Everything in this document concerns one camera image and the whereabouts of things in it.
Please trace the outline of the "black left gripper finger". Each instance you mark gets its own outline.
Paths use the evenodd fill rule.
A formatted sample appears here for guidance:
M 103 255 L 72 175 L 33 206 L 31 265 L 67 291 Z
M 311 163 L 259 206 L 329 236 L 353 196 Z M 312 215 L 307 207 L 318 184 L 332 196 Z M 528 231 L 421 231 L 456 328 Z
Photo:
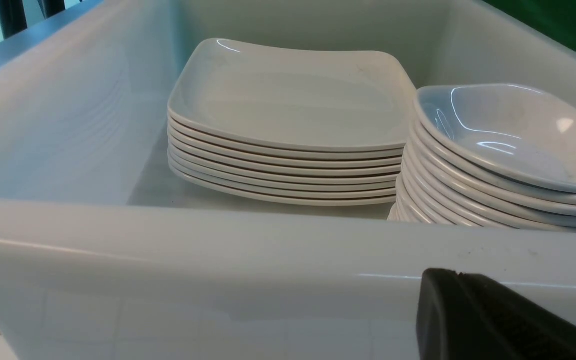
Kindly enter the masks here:
M 428 268 L 416 315 L 421 360 L 576 360 L 576 325 L 486 275 Z

